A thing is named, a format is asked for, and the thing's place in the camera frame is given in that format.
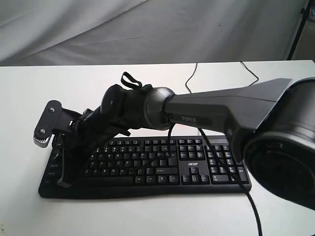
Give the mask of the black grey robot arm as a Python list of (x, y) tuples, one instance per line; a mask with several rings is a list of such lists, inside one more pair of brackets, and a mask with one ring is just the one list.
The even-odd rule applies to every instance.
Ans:
[(251, 178), (315, 207), (315, 80), (176, 95), (131, 79), (80, 114), (52, 100), (39, 193), (61, 199), (238, 193)]

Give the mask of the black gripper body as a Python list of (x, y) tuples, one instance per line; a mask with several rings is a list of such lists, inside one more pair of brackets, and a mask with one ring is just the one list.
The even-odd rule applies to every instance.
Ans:
[(63, 134), (63, 147), (82, 153), (91, 153), (97, 146), (116, 136), (116, 124), (101, 108), (87, 109), (69, 121), (67, 129), (56, 129), (55, 135)]

